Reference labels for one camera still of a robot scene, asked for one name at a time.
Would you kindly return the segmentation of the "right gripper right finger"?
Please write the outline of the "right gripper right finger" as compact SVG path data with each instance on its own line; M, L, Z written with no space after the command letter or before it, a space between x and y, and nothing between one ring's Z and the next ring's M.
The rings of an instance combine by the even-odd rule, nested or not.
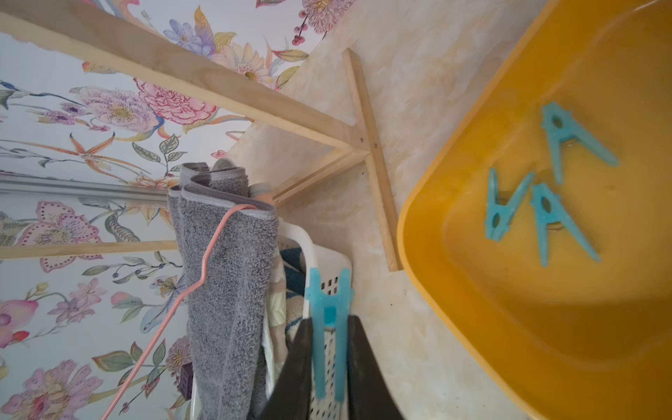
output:
M348 418L402 420L357 316L348 317Z

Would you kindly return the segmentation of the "pink wire hanger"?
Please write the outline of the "pink wire hanger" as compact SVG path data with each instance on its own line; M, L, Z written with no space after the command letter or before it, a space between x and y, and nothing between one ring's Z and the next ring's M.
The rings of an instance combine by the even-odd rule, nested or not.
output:
M208 260L210 259L216 243L219 240L220 235L224 231L229 219L238 212L244 211L244 210L257 210L257 206L253 205L236 205L233 206L231 209L227 210L227 213L222 216L222 219L220 220L217 228L215 229L215 232L213 233L213 236L208 243L208 246L203 254L202 260L201 260L201 277L197 282L195 282L193 285L187 287L183 292L176 297L174 301L174 305L171 307L171 309L168 311L166 314L165 318L163 319L162 323L160 324L159 328L157 329L157 332L155 335L152 337L150 340L150 343L148 344L147 348L143 350L143 353L140 355L138 360L136 361L135 365L133 366L133 369L131 370L130 374L126 378L126 381L119 386L119 390L117 391L114 399L106 409L105 413L103 413L103 416L101 417L101 420L107 420L110 415L113 413L115 407L117 407L117 404L119 404L120 400L124 396L124 393L128 390L128 388L131 386L131 383L133 380L136 378L138 372L140 371L141 367L145 364L145 361L147 358L151 355L152 350L154 350L155 346L159 342L159 339L162 337L164 331L170 324L170 322L173 319L173 316L175 315L176 311L182 304L182 302L193 292L201 288L206 283L206 280L208 278Z

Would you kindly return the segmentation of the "grey terry towel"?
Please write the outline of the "grey terry towel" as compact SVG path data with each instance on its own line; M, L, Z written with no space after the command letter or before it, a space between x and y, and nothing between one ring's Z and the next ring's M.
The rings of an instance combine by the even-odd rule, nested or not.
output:
M231 163L187 163L169 191L185 284L205 281L187 296L202 419L254 419L267 401L262 331L278 220L248 184Z

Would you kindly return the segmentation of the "teal clothespin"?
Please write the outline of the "teal clothespin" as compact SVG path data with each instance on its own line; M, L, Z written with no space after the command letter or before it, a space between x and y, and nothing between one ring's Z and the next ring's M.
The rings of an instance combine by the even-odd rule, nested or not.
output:
M559 224L570 232L581 248L595 262L600 262L598 252L588 241L579 226L572 219L560 198L545 184L537 184L532 187L533 198L531 206L535 213L535 226L537 228L537 244L542 267L547 267L550 260L549 232L550 225Z
M549 155L553 165L554 178L558 185L564 182L562 148L569 142L576 142L609 166L619 166L621 161L593 136L572 114L552 101L542 107L542 128L549 145Z
M305 298L310 304L313 322L313 373L315 394L318 400L327 397L327 356L329 348L326 332L334 334L334 365L332 367L332 390L336 402L343 403L347 379L348 317L355 292L352 289L352 271L343 269L338 276L335 292L325 292L317 268L309 271L309 285Z
M486 239L499 242L510 230L511 222L514 219L523 199L530 189L535 173L528 173L518 185L513 195L504 204L500 203L499 180L495 168L488 172L488 194L486 195L486 219L485 236Z

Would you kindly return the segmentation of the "pastel striped bunny towel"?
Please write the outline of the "pastel striped bunny towel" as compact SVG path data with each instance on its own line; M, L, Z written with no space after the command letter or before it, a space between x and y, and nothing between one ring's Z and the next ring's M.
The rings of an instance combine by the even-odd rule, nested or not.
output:
M257 183L248 188L250 199L275 206L271 187L265 183Z

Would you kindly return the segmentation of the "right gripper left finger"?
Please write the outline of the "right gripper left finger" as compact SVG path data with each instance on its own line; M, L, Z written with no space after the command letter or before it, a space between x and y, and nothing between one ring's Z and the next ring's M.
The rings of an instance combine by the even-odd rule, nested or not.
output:
M313 386L313 322L299 323L276 387L259 416L261 420L306 420L310 417Z

